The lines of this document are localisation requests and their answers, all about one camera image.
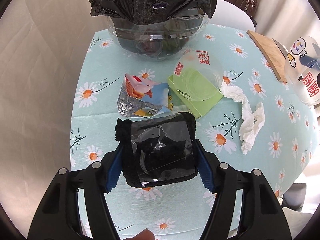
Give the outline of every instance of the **wooden board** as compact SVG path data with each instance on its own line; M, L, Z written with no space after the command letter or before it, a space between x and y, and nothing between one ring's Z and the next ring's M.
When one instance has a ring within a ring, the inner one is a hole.
M284 76L285 57L283 56L273 39L252 31L247 31L247 34L260 49L260 51L270 64L277 79L282 82L287 82Z

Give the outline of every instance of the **light blue tablecloth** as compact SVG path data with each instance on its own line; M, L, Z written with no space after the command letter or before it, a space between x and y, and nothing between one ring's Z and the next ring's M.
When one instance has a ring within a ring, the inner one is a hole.
M266 123L252 150L243 155L238 131L242 123L241 104L223 98L197 121L196 137L205 149L216 153L221 162L250 172L261 169L276 195L285 192L307 165L319 133L314 108L302 104L287 84L278 82L254 42L239 30L209 24L201 34L198 49L214 54L225 68L224 80L239 86L252 110L262 101ZM70 158L72 170L84 169L92 161L116 149L114 127L117 98L124 74L147 73L157 82L166 82L176 60L152 62L125 52L112 43L107 30L97 32L88 49L72 113ZM173 105L181 101L172 91ZM192 180L148 190L131 188L121 175L117 187L106 200L120 237L126 238L145 228L156 239L199 239L214 201L199 175ZM83 195L79 195L82 221L90 234ZM231 228L236 228L241 208L237 195Z

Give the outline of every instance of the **blue gripper pad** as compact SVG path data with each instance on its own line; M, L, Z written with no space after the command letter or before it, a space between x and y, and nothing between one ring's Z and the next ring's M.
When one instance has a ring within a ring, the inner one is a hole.
M118 180L122 171L122 167L121 167L122 149L123 147L116 149L116 156L108 170L108 177L106 182L107 192L110 192L114 187L116 187L118 183Z
M198 171L199 171L200 177L202 179L204 187L207 188L212 193L215 189L212 170L210 168L209 163L207 162L207 159L204 156L204 153L202 152L202 150L198 145L197 145L197 149L198 149Z

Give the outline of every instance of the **clear plastic cup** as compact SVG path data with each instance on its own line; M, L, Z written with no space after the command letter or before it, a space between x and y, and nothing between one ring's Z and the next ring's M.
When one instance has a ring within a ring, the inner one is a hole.
M320 48L309 37L300 37L289 49L284 65L287 82L306 105L320 103Z
M205 50L182 56L173 71L176 90L191 101L205 101L219 91L223 81L220 61Z

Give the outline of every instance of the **black gripper frame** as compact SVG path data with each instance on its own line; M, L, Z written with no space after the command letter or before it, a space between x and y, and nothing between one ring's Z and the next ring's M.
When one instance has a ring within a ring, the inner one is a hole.
M217 193L200 240L226 240L231 226L237 189L243 190L242 209L236 236L230 240L291 240L281 206L260 170L236 171L221 164L215 154L206 152L196 140L199 154L211 169ZM60 169L45 192L33 217L28 240L89 240L83 235L77 193L84 189L85 206L94 240L120 240L111 219L104 193L108 171L123 146L106 153L100 164L84 170Z

